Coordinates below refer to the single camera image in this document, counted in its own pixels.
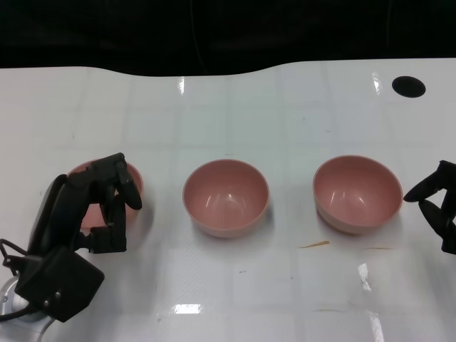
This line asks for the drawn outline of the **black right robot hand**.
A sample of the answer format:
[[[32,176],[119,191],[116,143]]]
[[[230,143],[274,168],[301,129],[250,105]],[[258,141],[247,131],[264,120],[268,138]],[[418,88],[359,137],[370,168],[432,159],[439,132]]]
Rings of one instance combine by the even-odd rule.
[[[440,190],[446,193],[438,207],[428,197]],[[455,255],[455,164],[441,160],[436,171],[416,184],[403,200],[418,203],[427,223],[442,239],[441,250]]]

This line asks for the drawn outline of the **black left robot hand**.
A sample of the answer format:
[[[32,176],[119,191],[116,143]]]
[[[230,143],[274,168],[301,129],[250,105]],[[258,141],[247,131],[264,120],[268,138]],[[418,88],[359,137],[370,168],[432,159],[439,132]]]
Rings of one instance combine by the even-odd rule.
[[[81,233],[91,204],[98,204],[104,225]],[[92,161],[83,171],[59,175],[49,188],[32,229],[27,253],[44,256],[59,246],[94,254],[125,252],[126,208],[142,209],[139,189],[121,152]]]

